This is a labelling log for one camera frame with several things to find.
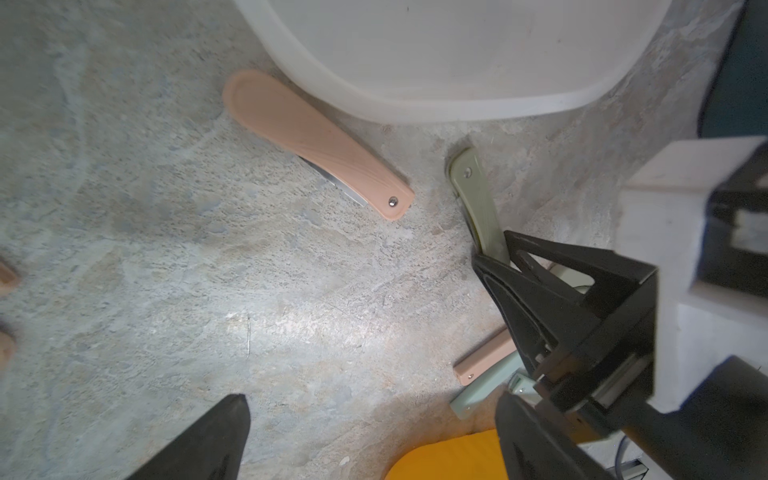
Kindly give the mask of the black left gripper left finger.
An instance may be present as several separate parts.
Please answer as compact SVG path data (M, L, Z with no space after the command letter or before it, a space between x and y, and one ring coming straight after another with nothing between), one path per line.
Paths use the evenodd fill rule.
M131 479L236 479L251 426L246 396L229 394Z

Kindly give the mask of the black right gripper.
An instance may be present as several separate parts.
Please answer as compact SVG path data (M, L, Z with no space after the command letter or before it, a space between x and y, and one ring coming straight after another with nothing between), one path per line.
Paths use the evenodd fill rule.
M645 371L651 405L669 413L727 358L767 362L766 138L673 143L619 206L618 254L506 231L509 264L472 258L527 372L552 383L553 416L608 409ZM592 284L579 292L539 257ZM611 371L589 373L602 352Z

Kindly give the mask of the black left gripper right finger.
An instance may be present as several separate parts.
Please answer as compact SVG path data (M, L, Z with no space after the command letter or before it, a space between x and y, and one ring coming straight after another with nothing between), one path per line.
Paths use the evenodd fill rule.
M502 394L495 426L510 479L610 479L612 476L517 395Z

